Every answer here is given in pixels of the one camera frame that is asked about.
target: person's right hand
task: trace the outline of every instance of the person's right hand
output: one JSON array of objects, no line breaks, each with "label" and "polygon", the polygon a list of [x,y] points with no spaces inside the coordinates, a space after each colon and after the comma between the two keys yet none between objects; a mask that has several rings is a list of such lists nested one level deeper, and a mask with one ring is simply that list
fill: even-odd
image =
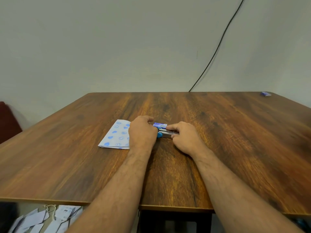
[{"label": "person's right hand", "polygon": [[190,155],[192,158],[195,158],[194,156],[198,152],[208,149],[202,141],[196,128],[190,123],[179,122],[167,125],[166,129],[177,130],[179,132],[179,134],[173,134],[171,136],[173,143],[178,149]]}]

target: floor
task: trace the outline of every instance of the floor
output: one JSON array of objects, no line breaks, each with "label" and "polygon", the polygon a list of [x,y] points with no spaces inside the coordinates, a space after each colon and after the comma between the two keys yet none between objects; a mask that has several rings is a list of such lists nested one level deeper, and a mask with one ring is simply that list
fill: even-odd
[{"label": "floor", "polygon": [[[29,213],[30,211],[32,211],[36,208],[38,208],[39,211],[44,210],[43,204],[19,203],[18,206],[19,206],[20,216],[25,215],[25,214]],[[44,221],[44,226],[41,229],[40,233],[43,233],[45,231],[45,229],[50,224],[51,220],[52,220],[52,215],[50,215],[50,217]],[[135,218],[131,233],[136,233],[137,225],[138,225],[138,217]],[[195,233],[196,232],[196,223],[195,222],[187,222],[186,227],[184,227],[181,231],[178,231],[178,232],[175,232],[174,228],[175,228],[174,222],[167,221],[165,223],[165,233]],[[211,233],[224,233],[224,232],[225,231],[224,231],[218,217],[215,214],[213,214]]]}]

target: folded cloth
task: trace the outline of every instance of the folded cloth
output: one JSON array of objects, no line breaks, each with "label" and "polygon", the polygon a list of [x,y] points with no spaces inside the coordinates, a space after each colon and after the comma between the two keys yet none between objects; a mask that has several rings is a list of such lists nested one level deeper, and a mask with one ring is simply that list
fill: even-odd
[{"label": "folded cloth", "polygon": [[128,128],[130,121],[118,119],[98,146],[104,148],[130,149]]}]

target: black object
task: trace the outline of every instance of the black object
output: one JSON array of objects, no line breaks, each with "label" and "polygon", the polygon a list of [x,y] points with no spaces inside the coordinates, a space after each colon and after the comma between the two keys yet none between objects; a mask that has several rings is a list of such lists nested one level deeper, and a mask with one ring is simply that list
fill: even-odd
[{"label": "black object", "polygon": [[[213,57],[211,58],[210,62],[208,63],[208,65],[206,66],[205,70],[208,68],[208,66],[209,66],[210,63],[212,62],[212,60],[213,60],[213,58],[214,58],[216,52],[218,51],[218,48],[219,48],[219,46],[220,46],[220,44],[221,44],[221,42],[222,42],[222,39],[224,38],[224,35],[225,35],[225,33],[226,33],[226,31],[227,31],[227,29],[228,29],[228,27],[229,27],[231,21],[232,21],[233,18],[235,17],[236,13],[239,11],[240,7],[241,7],[242,4],[243,4],[243,1],[244,1],[244,0],[241,1],[241,3],[240,3],[240,5],[239,5],[238,9],[236,10],[236,12],[234,13],[234,15],[233,15],[232,18],[230,19],[230,21],[229,21],[229,23],[228,23],[228,25],[227,25],[227,27],[226,27],[224,33],[222,34],[222,37],[221,37],[220,42],[219,42],[219,44],[218,44],[218,47],[217,47],[217,49],[215,50],[215,53],[214,53]],[[196,85],[196,83],[200,80],[200,78],[201,78],[202,75],[204,74],[205,70],[203,71],[203,73],[201,74],[201,76],[198,78],[198,80],[195,82],[195,84],[192,86],[192,88],[193,88],[193,87]]]},{"label": "black object", "polygon": [[0,202],[0,232],[7,233],[18,217],[17,203]]},{"label": "black object", "polygon": [[211,232],[212,213],[142,210],[137,233],[162,233],[165,221],[196,222],[196,233],[207,233]]}]

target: wood grain surface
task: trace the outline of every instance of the wood grain surface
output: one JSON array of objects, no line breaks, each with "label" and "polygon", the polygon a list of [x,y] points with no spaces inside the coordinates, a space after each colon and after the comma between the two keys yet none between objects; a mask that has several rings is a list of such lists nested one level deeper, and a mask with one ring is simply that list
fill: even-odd
[{"label": "wood grain surface", "polygon": [[[100,148],[117,119],[190,122],[216,155],[273,207],[311,215],[311,109],[259,92],[90,93],[0,145],[0,200],[90,203],[128,150]],[[141,209],[213,211],[193,160],[158,139]]]}]

